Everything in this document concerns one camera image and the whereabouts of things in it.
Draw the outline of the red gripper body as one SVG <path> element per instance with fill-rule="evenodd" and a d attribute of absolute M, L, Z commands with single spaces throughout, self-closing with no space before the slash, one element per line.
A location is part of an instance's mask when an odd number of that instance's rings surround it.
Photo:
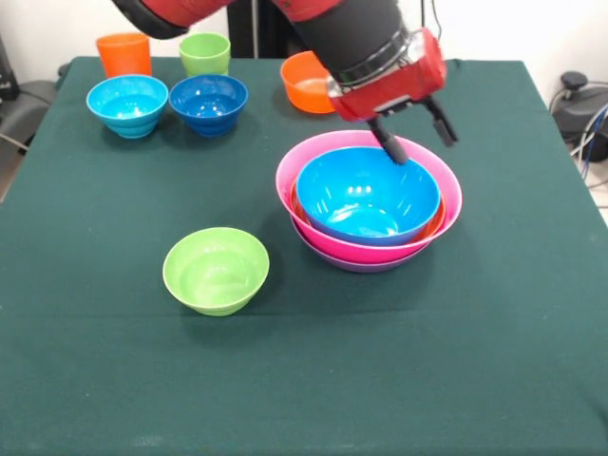
<path fill-rule="evenodd" d="M 447 64 L 427 28 L 412 32 L 397 60 L 371 80 L 351 87 L 327 78 L 329 99 L 348 122 L 366 122 L 418 103 L 445 86 Z"/>

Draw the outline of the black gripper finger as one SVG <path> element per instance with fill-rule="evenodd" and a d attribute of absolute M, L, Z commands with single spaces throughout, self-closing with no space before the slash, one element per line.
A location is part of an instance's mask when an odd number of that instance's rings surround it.
<path fill-rule="evenodd" d="M 433 127 L 443 144 L 446 147 L 452 147 L 458 141 L 458 136 L 445 111 L 432 96 L 428 96 L 424 99 L 424 106 L 431 114 Z"/>
<path fill-rule="evenodd" d="M 396 140 L 392 133 L 381 124 L 378 118 L 373 118 L 367 121 L 369 129 L 374 138 L 378 141 L 390 159 L 399 165 L 408 162 L 409 156 L 401 144 Z"/>

